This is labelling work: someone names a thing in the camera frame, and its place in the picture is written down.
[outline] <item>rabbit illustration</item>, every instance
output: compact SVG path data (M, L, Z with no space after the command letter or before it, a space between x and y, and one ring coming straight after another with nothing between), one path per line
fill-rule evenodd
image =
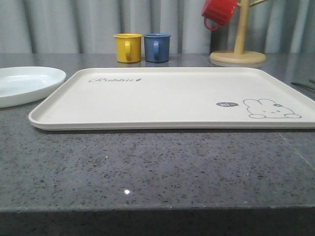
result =
M243 103L251 118L301 118L291 109L284 107L270 99L246 99Z

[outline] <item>yellow mug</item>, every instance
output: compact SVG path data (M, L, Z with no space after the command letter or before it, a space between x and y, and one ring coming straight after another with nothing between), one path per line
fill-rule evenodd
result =
M115 34L117 61L133 63L141 61L141 34L119 33Z

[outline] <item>curtain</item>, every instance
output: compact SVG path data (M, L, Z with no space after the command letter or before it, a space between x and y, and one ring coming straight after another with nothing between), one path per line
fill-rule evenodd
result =
M121 32L169 33L172 54L233 49L239 9L228 25L210 31L201 16L204 2L0 0L0 53L115 53L113 35ZM311 53L314 38L315 0L251 7L246 50Z

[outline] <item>tray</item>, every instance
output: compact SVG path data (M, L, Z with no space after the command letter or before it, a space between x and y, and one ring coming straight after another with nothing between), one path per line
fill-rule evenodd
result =
M0 108L22 105L50 95L65 79L65 72L41 66L0 69Z
M44 130L314 128L315 102L252 68L90 68L29 119Z

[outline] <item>countertop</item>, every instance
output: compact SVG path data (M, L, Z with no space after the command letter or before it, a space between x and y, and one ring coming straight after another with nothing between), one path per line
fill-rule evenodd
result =
M315 54L267 54L261 69L314 78ZM209 55L124 64L104 54L0 54L0 67L215 67ZM42 131L40 102L0 109L0 212L313 208L314 130Z

